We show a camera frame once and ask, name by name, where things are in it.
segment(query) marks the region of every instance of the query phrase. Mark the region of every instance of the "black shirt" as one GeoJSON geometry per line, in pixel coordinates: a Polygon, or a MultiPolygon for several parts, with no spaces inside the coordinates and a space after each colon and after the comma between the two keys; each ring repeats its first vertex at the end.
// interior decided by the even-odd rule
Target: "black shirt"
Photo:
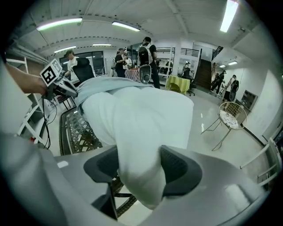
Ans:
{"type": "Polygon", "coordinates": [[[119,61],[119,60],[123,60],[122,55],[121,55],[120,53],[117,54],[117,56],[115,57],[115,63],[116,63],[115,69],[116,69],[116,70],[121,70],[121,69],[123,69],[123,62],[117,63],[117,61],[119,61]]]}
{"type": "Polygon", "coordinates": [[[151,56],[152,56],[152,59],[153,59],[153,63],[155,64],[155,62],[154,62],[154,58],[153,58],[153,52],[156,52],[156,47],[155,47],[155,45],[151,45],[150,46],[150,48],[149,48],[149,51],[150,51],[150,54],[151,54],[151,56]]]}

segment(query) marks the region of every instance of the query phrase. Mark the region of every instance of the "white towel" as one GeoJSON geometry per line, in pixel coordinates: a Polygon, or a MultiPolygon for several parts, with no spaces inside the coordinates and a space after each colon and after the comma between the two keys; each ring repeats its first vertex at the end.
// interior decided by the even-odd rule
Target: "white towel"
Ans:
{"type": "Polygon", "coordinates": [[[187,148],[193,102],[172,91],[126,87],[94,94],[82,107],[103,146],[117,145],[121,181],[142,204],[155,208],[166,184],[158,150],[187,148]]]}

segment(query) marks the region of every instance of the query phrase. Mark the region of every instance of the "white shirt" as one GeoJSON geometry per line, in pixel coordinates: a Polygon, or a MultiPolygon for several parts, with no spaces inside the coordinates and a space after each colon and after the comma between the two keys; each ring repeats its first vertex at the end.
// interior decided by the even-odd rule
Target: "white shirt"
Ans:
{"type": "Polygon", "coordinates": [[[128,58],[127,60],[125,60],[125,62],[127,63],[127,65],[123,65],[123,69],[128,70],[128,65],[132,64],[132,60],[130,58],[128,58]]]}
{"type": "Polygon", "coordinates": [[[75,72],[72,70],[72,67],[76,66],[78,64],[76,58],[78,58],[78,57],[75,56],[72,60],[69,60],[68,63],[67,63],[68,71],[71,70],[71,80],[78,78],[76,76],[75,72]]]}

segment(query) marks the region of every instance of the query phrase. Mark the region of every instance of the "light blue cloth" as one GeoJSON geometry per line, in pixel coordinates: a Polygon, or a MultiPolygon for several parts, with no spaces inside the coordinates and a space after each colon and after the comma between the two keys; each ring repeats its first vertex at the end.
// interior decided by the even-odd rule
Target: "light blue cloth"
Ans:
{"type": "Polygon", "coordinates": [[[78,96],[75,98],[75,103],[77,105],[77,111],[83,115],[83,109],[81,105],[83,102],[92,96],[93,94],[107,92],[110,90],[125,88],[125,87],[153,87],[149,84],[137,83],[133,80],[119,77],[95,77],[88,79],[80,84],[76,91],[78,96]]]}

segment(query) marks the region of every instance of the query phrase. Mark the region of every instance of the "hand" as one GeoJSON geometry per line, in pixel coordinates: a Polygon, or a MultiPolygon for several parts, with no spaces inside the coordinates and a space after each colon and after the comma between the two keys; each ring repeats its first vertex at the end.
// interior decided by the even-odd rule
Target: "hand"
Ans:
{"type": "Polygon", "coordinates": [[[35,93],[40,93],[41,95],[44,95],[47,91],[47,86],[44,83],[44,81],[42,80],[41,77],[36,76],[34,79],[34,90],[35,93]]]}

